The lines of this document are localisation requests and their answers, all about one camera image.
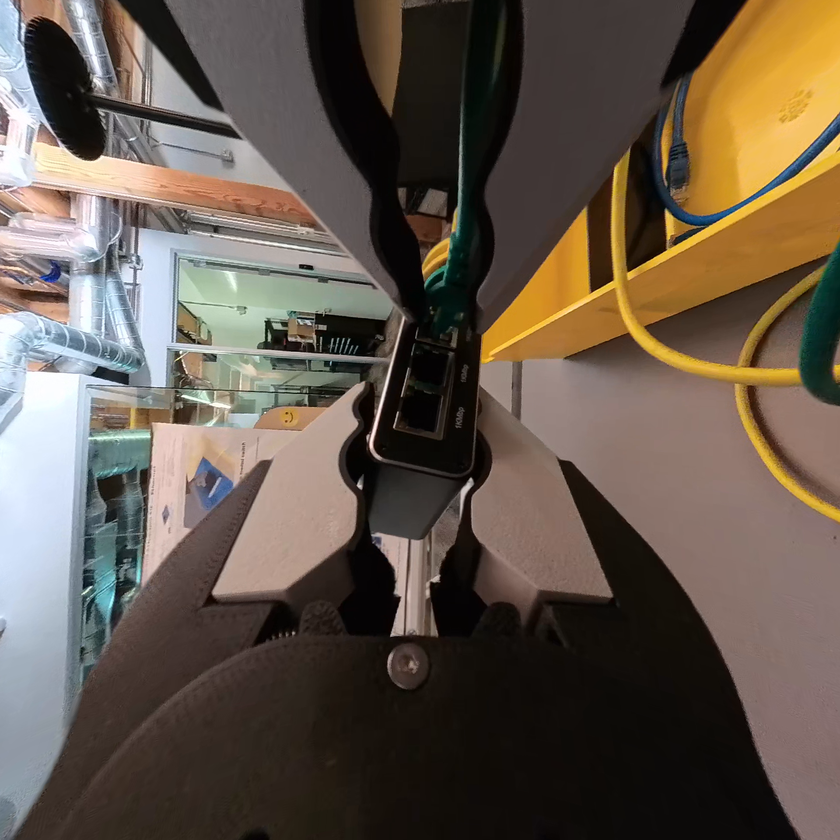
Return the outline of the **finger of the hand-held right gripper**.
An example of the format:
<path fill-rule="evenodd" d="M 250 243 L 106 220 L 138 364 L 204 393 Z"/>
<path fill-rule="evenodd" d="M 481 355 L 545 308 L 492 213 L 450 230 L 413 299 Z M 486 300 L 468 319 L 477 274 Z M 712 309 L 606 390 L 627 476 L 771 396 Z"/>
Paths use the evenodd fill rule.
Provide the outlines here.
<path fill-rule="evenodd" d="M 425 310 L 392 122 L 402 2 L 166 2 L 237 130 L 407 319 Z"/>
<path fill-rule="evenodd" d="M 485 188 L 483 333 L 515 300 L 660 102 L 691 1 L 521 3 L 516 106 Z"/>

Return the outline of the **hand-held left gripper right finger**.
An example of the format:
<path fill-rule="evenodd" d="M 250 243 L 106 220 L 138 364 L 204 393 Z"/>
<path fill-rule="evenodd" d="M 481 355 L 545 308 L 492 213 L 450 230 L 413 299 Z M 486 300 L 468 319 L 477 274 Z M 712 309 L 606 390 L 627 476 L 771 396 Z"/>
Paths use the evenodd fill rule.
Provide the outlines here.
<path fill-rule="evenodd" d="M 439 636 L 471 635 L 485 610 L 507 603 L 532 629 L 546 604 L 613 599 L 556 455 L 479 389 L 473 484 L 455 541 L 430 586 Z"/>

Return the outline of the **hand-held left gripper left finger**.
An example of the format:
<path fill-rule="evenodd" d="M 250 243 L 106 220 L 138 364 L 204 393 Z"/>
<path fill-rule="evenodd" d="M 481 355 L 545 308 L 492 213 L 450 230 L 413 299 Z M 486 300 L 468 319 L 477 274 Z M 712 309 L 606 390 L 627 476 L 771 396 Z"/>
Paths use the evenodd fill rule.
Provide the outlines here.
<path fill-rule="evenodd" d="M 391 635 L 396 574 L 372 540 L 365 495 L 374 407 L 371 383 L 357 384 L 276 452 L 215 582 L 215 601 L 279 603 L 297 620 L 323 601 L 350 634 Z"/>

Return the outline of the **black ethernet splitter box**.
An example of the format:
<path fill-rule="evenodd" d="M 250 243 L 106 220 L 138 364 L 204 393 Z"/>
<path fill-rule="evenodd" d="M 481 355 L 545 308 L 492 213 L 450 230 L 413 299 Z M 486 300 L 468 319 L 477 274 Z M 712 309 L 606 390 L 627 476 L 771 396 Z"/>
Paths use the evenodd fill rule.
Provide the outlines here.
<path fill-rule="evenodd" d="M 403 320 L 368 437 L 373 532 L 424 539 L 474 471 L 480 336 Z"/>

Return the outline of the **yellow plastic bin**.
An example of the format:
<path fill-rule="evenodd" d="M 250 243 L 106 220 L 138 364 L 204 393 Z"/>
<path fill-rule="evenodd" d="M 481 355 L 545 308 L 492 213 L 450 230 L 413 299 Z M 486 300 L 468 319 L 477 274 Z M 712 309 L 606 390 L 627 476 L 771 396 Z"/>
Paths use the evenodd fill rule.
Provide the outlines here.
<path fill-rule="evenodd" d="M 747 2 L 689 86 L 684 209 L 719 212 L 790 165 L 838 114 L 838 2 Z M 827 256 L 838 240 L 838 139 L 785 184 L 690 230 L 654 205 L 628 261 L 643 324 Z M 488 330 L 484 362 L 562 359 L 624 335 L 609 267 L 604 185 Z"/>

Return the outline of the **wooden instruction sign board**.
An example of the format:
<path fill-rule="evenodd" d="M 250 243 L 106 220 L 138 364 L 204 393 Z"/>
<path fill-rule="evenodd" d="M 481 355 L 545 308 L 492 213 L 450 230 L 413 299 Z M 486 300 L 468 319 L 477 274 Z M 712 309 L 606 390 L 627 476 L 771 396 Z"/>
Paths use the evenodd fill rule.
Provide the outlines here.
<path fill-rule="evenodd" d="M 281 406 L 252 427 L 154 423 L 141 584 L 260 461 L 272 459 L 322 413 Z"/>

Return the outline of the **glass partition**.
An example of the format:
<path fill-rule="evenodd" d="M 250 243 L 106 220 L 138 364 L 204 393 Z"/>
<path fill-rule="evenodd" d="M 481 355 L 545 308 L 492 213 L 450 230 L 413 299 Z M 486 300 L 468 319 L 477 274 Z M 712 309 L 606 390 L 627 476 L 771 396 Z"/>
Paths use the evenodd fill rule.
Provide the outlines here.
<path fill-rule="evenodd" d="M 119 388 L 95 393 L 87 449 L 85 548 L 80 595 L 79 681 L 83 684 L 141 588 L 153 424 L 252 427 L 281 406 L 327 407 L 350 389 L 334 385 L 274 405 L 255 392 Z"/>

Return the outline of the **black pole stand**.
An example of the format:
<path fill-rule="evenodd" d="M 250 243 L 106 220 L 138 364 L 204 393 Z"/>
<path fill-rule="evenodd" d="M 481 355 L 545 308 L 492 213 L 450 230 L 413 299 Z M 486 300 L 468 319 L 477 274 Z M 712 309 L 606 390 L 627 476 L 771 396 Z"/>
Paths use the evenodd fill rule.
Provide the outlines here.
<path fill-rule="evenodd" d="M 95 92 L 79 48 L 62 27 L 48 18 L 36 17 L 27 24 L 24 52 L 29 78 L 47 125 L 61 146 L 81 160 L 95 161 L 106 150 L 102 112 L 240 139 L 238 132 L 224 122 Z"/>

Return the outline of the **silver ventilation pipes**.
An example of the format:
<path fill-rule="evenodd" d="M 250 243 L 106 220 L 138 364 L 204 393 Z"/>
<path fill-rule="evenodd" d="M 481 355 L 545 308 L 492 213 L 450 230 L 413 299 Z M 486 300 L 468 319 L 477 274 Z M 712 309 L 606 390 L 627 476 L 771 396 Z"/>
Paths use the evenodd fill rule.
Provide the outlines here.
<path fill-rule="evenodd" d="M 2 189 L 29 187 L 36 171 L 35 142 L 49 127 L 35 96 L 25 59 L 23 20 L 13 2 L 2 2 Z M 31 311 L 2 315 L 2 408 L 22 397 L 28 363 L 53 364 L 60 372 L 121 374 L 144 367 L 144 348 L 119 272 L 122 219 L 113 200 L 76 194 L 70 217 L 17 213 L 2 226 L 2 259 L 49 262 L 36 279 L 58 281 L 69 273 L 69 323 Z"/>

